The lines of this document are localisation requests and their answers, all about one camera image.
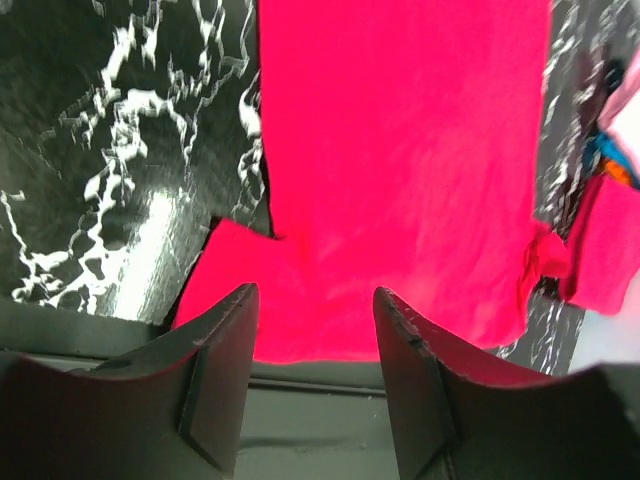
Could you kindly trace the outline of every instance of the red cloth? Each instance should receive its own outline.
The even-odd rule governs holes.
[[[257,361],[375,361],[382,285],[476,346],[516,340],[566,268],[532,220],[549,4],[265,0],[260,22],[281,240],[223,221],[175,325],[257,282]]]
[[[629,283],[640,269],[640,192],[609,175],[589,180],[568,248],[570,275],[560,296],[604,315],[622,308]]]

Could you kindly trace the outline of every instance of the red garment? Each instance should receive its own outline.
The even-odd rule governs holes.
[[[604,315],[616,315],[640,269],[640,192],[608,175],[591,178],[569,234],[571,273],[560,296]]]
[[[549,4],[265,0],[260,22],[282,240],[223,221],[176,325],[257,282],[257,361],[375,361],[382,285],[476,346],[522,335],[566,267],[532,220]]]

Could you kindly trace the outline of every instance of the black marble surface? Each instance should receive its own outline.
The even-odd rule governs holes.
[[[589,78],[637,23],[629,0],[553,15],[536,213],[566,235]],[[269,234],[256,22],[253,0],[0,0],[0,296],[160,324],[212,219]],[[542,284],[497,353],[563,374],[582,316]]]

